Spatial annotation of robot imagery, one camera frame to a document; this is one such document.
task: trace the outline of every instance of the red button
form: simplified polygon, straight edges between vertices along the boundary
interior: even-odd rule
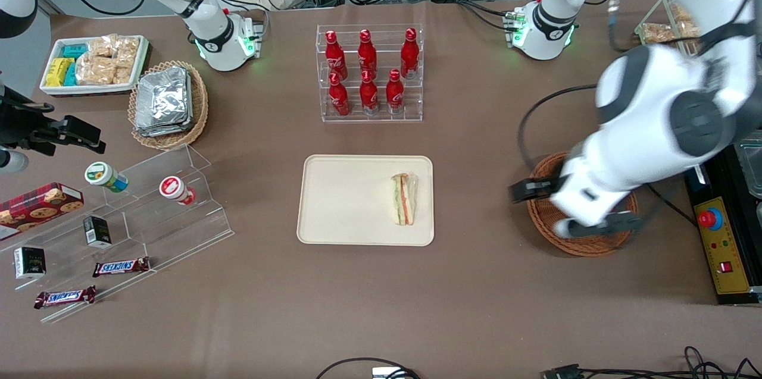
[[[703,227],[712,227],[717,224],[717,217],[711,211],[702,211],[699,213],[699,224]]]

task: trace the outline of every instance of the red coca-cola bottle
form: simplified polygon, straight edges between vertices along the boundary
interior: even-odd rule
[[[348,115],[352,111],[352,108],[349,106],[349,97],[346,95],[346,88],[341,84],[339,75],[337,73],[331,73],[331,75],[329,75],[329,81],[331,82],[329,95],[331,96],[331,103],[336,109],[336,112],[340,116]]]
[[[360,73],[363,82],[360,84],[360,100],[363,102],[363,113],[372,116],[379,112],[379,90],[373,83],[370,71],[364,70]]]
[[[405,45],[402,45],[402,77],[407,80],[419,76],[419,43],[416,41],[416,29],[411,27],[405,31]]]
[[[402,107],[403,92],[405,92],[405,86],[399,79],[399,70],[389,71],[389,83],[386,84],[386,105],[389,107],[389,113],[400,114],[405,110]]]
[[[360,32],[360,47],[357,49],[360,57],[360,71],[369,71],[371,80],[376,79],[376,47],[370,41],[370,31],[364,29]]]
[[[332,73],[337,73],[341,80],[346,80],[346,60],[343,57],[343,49],[336,40],[336,32],[326,31],[326,59]]]

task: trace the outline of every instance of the emergency stop button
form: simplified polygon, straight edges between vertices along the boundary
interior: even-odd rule
[[[717,208],[707,208],[699,213],[699,224],[709,230],[720,230],[722,227],[722,213]]]

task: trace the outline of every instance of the acrylic bottle rack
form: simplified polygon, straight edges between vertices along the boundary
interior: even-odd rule
[[[403,80],[405,93],[403,94],[404,111],[400,114],[391,114],[386,106],[386,83],[389,81],[389,70],[399,69],[402,58],[400,53],[405,43],[405,30],[409,27],[416,29],[419,43],[419,73],[414,80]],[[378,87],[379,112],[369,116],[363,113],[360,102],[360,62],[357,59],[357,48],[360,46],[360,31],[370,31],[371,40],[376,47],[378,59]],[[326,32],[334,31],[338,43],[343,48],[346,59],[346,69],[349,76],[343,81],[352,111],[347,116],[340,116],[329,96],[329,65],[326,60]],[[363,122],[389,122],[389,121],[421,121],[424,118],[424,27],[422,24],[364,24],[360,26],[318,26],[316,36],[316,55],[318,64],[318,89],[320,92],[320,113],[324,122],[332,123],[363,123]]]

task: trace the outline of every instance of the foil packet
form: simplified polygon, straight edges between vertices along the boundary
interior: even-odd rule
[[[185,132],[193,127],[191,75],[170,67],[140,78],[135,99],[135,130],[144,137]]]

